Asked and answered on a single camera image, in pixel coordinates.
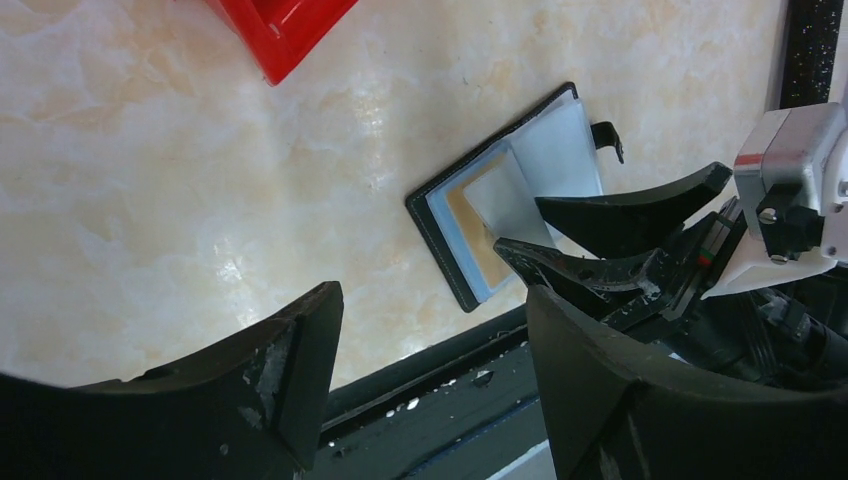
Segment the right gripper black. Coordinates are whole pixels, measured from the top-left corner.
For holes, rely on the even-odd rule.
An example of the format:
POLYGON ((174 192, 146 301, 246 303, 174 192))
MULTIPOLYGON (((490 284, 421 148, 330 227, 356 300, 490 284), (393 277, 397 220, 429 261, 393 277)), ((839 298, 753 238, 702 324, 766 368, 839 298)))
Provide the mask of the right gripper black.
POLYGON ((545 222, 605 259, 495 242, 530 288, 529 345, 559 478, 846 477, 846 389, 792 390, 847 382, 847 266, 704 298, 746 223, 731 199, 682 226, 731 177, 713 162, 646 190, 535 199, 545 222))

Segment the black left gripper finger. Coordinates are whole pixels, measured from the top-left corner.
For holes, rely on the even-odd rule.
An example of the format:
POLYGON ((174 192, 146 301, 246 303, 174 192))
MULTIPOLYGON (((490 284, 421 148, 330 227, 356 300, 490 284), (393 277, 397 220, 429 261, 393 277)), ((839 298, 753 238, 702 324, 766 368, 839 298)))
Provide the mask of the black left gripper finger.
POLYGON ((321 283, 270 317, 129 381, 1 378, 5 479, 298 479, 315 464, 343 292, 321 283))

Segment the black leather card holder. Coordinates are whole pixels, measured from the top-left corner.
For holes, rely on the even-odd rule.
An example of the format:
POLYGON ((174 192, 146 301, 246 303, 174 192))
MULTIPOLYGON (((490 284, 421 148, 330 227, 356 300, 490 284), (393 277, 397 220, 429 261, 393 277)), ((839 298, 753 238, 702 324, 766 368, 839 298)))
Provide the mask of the black leather card holder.
POLYGON ((590 123, 574 83, 567 81, 512 123, 473 147, 435 177, 413 190, 405 207, 436 261, 460 308, 470 313, 491 295, 480 296, 468 282, 470 254, 460 247, 446 193, 463 173, 497 152, 499 167, 474 181, 465 196, 495 237, 555 247, 561 233, 542 219, 537 197, 594 197, 603 193, 598 150, 623 154, 615 127, 590 123))

